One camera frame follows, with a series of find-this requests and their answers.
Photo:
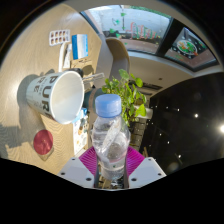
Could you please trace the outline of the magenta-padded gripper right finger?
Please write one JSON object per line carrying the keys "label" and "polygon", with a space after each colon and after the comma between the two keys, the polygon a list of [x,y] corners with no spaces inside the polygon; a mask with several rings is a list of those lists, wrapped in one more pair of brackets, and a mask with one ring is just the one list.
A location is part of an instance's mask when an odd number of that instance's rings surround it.
{"label": "magenta-padded gripper right finger", "polygon": [[125,187],[143,187],[157,181],[166,174],[153,157],[144,157],[136,149],[129,147],[125,162]]}

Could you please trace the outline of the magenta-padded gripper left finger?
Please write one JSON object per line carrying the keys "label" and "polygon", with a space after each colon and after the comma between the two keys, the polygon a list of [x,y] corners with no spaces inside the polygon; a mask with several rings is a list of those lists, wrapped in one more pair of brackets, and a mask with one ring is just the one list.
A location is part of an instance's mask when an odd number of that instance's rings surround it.
{"label": "magenta-padded gripper left finger", "polygon": [[99,181],[97,154],[93,147],[79,157],[72,157],[58,176],[84,188],[95,188]]}

